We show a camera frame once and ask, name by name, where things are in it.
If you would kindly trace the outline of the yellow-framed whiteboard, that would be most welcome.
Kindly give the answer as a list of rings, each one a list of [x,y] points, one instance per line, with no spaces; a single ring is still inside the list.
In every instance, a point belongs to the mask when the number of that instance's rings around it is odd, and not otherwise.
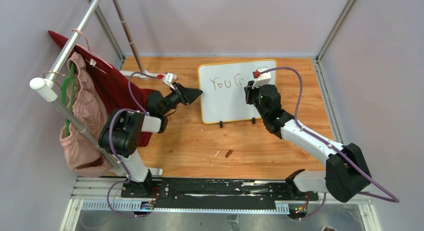
[[[203,64],[198,68],[202,121],[205,124],[259,119],[253,105],[246,104],[244,87],[257,69],[272,69],[274,59]]]

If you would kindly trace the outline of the brown marker cap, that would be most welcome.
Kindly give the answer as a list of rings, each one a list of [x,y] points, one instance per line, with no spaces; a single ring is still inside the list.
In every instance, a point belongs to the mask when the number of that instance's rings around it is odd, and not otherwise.
[[[230,149],[226,154],[225,157],[228,158],[233,153],[233,150]]]

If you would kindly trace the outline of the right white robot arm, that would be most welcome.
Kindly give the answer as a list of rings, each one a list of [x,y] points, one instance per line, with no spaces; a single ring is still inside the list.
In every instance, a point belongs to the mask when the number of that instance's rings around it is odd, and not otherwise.
[[[258,111],[266,130],[291,142],[315,157],[324,171],[299,169],[286,178],[286,195],[298,200],[306,192],[330,193],[346,203],[370,185],[371,174],[361,149],[354,143],[342,144],[311,130],[285,111],[281,95],[273,84],[244,87],[245,99]]]

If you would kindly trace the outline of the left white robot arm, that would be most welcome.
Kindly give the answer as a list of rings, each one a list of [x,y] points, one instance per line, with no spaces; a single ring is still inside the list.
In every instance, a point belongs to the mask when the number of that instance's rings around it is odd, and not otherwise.
[[[163,96],[153,91],[147,97],[147,113],[128,108],[116,108],[103,127],[98,145],[112,154],[126,174],[124,188],[137,198],[150,197],[155,190],[153,176],[159,176],[162,169],[146,167],[137,151],[142,133],[163,133],[168,125],[167,113],[176,110],[179,104],[190,105],[203,91],[184,87],[173,82],[171,92]]]

